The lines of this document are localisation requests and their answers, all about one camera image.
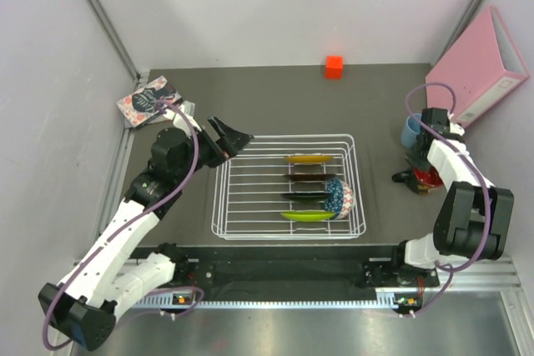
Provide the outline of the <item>lime green plate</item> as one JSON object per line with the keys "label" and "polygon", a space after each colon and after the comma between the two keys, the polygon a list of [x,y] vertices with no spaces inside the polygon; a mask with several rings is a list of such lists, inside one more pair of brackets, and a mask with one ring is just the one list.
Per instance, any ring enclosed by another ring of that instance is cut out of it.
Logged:
{"label": "lime green plate", "polygon": [[325,210],[292,210],[281,212],[280,215],[290,221],[315,223],[335,218],[337,213]]}

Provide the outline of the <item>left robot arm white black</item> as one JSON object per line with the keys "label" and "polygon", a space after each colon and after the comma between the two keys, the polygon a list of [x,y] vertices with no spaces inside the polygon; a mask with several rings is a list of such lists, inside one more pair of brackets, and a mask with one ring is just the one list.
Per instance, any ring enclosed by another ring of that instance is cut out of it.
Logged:
{"label": "left robot arm white black", "polygon": [[254,138],[215,116],[209,124],[218,139],[213,140],[193,118],[178,113],[172,127],[158,133],[145,170],[131,182],[88,253],[58,283],[43,285],[38,301],[45,315],[42,340],[47,349],[58,350],[48,339],[48,330],[54,328],[69,342],[94,351],[139,300],[164,284],[177,287],[187,281],[184,254],[168,243],[131,272],[121,274],[120,270],[173,207],[196,171],[226,163]]}

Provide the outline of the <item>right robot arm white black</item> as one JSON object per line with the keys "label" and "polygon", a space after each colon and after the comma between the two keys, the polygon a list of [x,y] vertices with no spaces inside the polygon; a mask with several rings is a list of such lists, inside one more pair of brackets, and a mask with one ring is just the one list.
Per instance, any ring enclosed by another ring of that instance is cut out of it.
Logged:
{"label": "right robot arm white black", "polygon": [[421,272],[443,266],[452,256],[466,260],[497,260],[505,248],[514,196],[498,188],[475,166],[463,128],[442,108],[426,108],[424,126],[407,150],[410,167],[392,181],[412,192],[427,194],[443,187],[446,197],[431,233],[401,242],[389,266],[391,279],[406,286]]}

